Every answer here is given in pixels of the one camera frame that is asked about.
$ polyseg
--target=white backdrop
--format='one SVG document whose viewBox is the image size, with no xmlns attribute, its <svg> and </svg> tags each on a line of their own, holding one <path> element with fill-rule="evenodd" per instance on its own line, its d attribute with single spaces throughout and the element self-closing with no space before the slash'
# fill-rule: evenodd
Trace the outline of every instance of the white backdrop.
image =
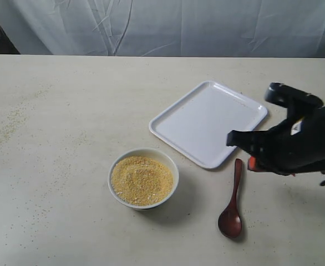
<svg viewBox="0 0 325 266">
<path fill-rule="evenodd" d="M 0 0 L 22 54 L 325 57 L 325 0 Z"/>
</svg>

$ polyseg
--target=white tray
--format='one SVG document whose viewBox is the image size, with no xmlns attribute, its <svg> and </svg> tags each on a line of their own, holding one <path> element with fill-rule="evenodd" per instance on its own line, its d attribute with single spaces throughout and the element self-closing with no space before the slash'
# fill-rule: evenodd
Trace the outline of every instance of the white tray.
<svg viewBox="0 0 325 266">
<path fill-rule="evenodd" d="M 197 165 L 216 168 L 235 147 L 231 130 L 253 130 L 267 115 L 261 104 L 214 81 L 205 81 L 149 123 L 150 131 Z"/>
</svg>

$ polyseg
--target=scattered grains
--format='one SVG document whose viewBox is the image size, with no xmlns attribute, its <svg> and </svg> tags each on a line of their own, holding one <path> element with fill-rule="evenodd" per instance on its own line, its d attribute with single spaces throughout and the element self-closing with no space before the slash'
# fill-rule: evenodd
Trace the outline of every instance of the scattered grains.
<svg viewBox="0 0 325 266">
<path fill-rule="evenodd" d="M 171 171 L 157 160 L 142 156 L 127 157 L 113 169 L 111 184 L 123 201 L 147 206 L 162 201 L 172 190 Z"/>
</svg>

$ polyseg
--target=white table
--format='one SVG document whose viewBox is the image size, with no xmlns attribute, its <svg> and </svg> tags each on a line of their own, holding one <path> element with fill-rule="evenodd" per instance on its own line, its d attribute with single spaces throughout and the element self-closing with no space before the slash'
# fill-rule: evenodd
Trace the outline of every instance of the white table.
<svg viewBox="0 0 325 266">
<path fill-rule="evenodd" d="M 325 187 L 318 173 L 247 172 L 245 235 L 217 229 L 233 160 L 203 170 L 154 137 L 148 122 L 204 80 L 267 106 L 272 81 L 325 102 L 325 59 L 0 56 L 0 265 L 325 265 Z M 179 165 L 176 194 L 135 212 L 107 187 L 126 150 L 155 147 Z"/>
</svg>

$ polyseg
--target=wooden spoon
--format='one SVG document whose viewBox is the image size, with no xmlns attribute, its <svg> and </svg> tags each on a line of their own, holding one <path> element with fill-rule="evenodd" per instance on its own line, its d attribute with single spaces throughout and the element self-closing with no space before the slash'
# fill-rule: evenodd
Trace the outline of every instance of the wooden spoon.
<svg viewBox="0 0 325 266">
<path fill-rule="evenodd" d="M 218 218 L 220 232 L 229 238 L 236 238 L 241 233 L 241 219 L 237 208 L 236 195 L 242 172 L 242 161 L 235 159 L 234 188 L 230 202 Z"/>
</svg>

